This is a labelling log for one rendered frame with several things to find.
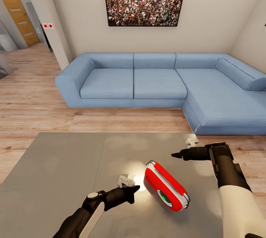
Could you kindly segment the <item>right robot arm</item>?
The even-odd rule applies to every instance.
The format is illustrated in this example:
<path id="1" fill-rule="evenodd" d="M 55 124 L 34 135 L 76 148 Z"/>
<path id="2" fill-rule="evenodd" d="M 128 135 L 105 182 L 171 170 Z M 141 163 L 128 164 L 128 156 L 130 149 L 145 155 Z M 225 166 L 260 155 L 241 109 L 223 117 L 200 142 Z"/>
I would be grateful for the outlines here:
<path id="1" fill-rule="evenodd" d="M 196 147 L 197 138 L 185 142 L 187 149 L 172 157 L 212 161 L 221 200 L 224 238 L 266 238 L 264 217 L 239 163 L 234 164 L 226 142 Z"/>

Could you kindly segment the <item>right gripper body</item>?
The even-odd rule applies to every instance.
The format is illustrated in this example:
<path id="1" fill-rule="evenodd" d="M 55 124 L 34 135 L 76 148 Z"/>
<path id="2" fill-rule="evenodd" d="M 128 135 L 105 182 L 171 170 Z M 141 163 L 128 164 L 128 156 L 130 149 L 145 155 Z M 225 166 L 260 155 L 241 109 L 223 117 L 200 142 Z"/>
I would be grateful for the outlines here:
<path id="1" fill-rule="evenodd" d="M 199 155 L 199 148 L 200 147 L 191 147 L 189 149 L 182 149 L 183 160 L 203 160 Z"/>

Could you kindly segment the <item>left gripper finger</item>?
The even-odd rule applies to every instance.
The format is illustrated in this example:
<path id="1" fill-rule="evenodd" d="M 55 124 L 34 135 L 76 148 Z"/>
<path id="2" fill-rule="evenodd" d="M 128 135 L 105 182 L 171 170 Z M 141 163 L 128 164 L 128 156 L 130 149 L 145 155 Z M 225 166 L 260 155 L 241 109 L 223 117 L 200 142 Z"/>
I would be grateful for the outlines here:
<path id="1" fill-rule="evenodd" d="M 134 190 L 134 193 L 135 193 L 136 191 L 138 191 L 140 189 L 140 186 L 132 187 L 132 189 Z"/>

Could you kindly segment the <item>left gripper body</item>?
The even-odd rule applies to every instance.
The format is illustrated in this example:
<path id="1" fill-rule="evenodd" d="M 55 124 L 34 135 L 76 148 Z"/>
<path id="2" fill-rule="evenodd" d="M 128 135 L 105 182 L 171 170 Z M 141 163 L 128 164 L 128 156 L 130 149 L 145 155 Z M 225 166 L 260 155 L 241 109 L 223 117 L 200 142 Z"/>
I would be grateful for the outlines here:
<path id="1" fill-rule="evenodd" d="M 124 203 L 129 202 L 130 204 L 134 203 L 134 190 L 132 187 L 118 187 L 112 190 L 115 194 L 115 207 Z"/>

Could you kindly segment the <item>radio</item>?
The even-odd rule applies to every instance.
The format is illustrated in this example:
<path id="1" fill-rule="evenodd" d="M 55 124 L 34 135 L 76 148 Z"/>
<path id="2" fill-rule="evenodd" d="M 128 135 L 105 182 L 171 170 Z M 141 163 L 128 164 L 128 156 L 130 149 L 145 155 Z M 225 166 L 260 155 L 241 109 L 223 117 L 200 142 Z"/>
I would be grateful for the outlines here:
<path id="1" fill-rule="evenodd" d="M 147 163 L 145 178 L 163 202 L 173 211 L 181 211 L 189 206 L 189 196 L 183 186 L 159 163 Z"/>

